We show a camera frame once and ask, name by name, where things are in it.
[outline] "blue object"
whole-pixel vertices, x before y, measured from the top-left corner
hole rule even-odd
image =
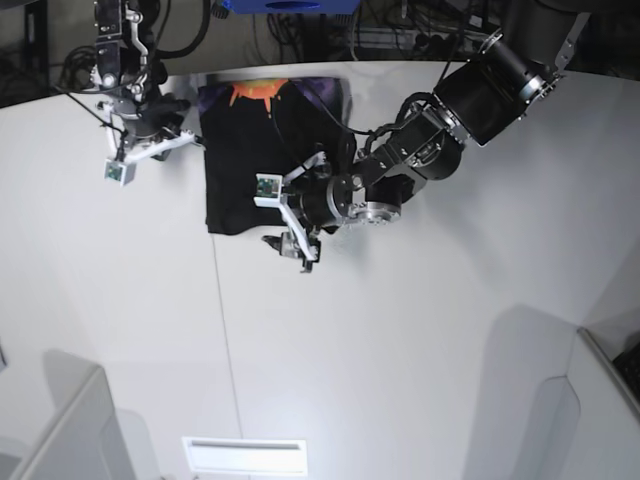
[[[360,0],[224,0],[235,13],[340,13],[352,14]]]

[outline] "orange graphic print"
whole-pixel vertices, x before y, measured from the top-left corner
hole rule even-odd
[[[287,83],[285,78],[272,80],[250,80],[233,84],[233,94],[229,106],[232,107],[237,98],[250,98],[251,100],[263,100],[267,114],[271,117],[271,99],[275,98],[280,87]]]

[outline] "white bracket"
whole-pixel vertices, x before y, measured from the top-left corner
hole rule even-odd
[[[113,125],[113,103],[103,102],[102,116],[105,122]],[[196,135],[191,130],[182,130],[180,135],[174,138],[164,139],[160,142],[152,142],[141,145],[125,145],[123,158],[118,158],[118,148],[120,146],[120,136],[112,128],[105,128],[107,134],[107,144],[109,146],[109,156],[105,162],[104,178],[115,180],[121,186],[133,181],[136,172],[136,165],[145,158],[155,157],[167,150],[195,143]]]
[[[282,187],[285,185],[284,177],[282,175],[257,174],[256,178],[258,180],[258,193],[253,198],[256,206],[262,208],[277,208],[280,210],[282,220],[293,233],[306,259],[310,262],[318,260],[315,247],[312,247],[309,243],[307,233],[289,207],[287,195],[282,193]]]

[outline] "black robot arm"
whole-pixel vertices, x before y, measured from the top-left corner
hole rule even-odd
[[[347,174],[315,182],[307,178],[303,191],[296,191],[295,181],[285,185],[286,206],[305,234],[291,229],[279,240],[265,240],[281,255],[302,258],[304,271],[310,271],[320,258],[322,229],[400,218],[402,204],[427,181],[456,171],[467,141],[486,145],[554,89],[588,18],[589,13],[560,11],[539,0],[514,0],[505,31],[489,36],[474,58],[440,81],[433,93],[411,95],[396,121],[367,139]],[[305,175],[313,178],[314,169]],[[360,190],[364,201],[355,202]],[[297,248],[301,243],[306,254]]]

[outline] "screw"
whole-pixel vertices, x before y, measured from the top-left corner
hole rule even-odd
[[[102,83],[105,87],[111,88],[116,84],[116,77],[114,77],[111,73],[107,73],[102,79]]]
[[[362,177],[360,175],[354,175],[351,177],[351,181],[353,182],[354,187],[362,188]]]

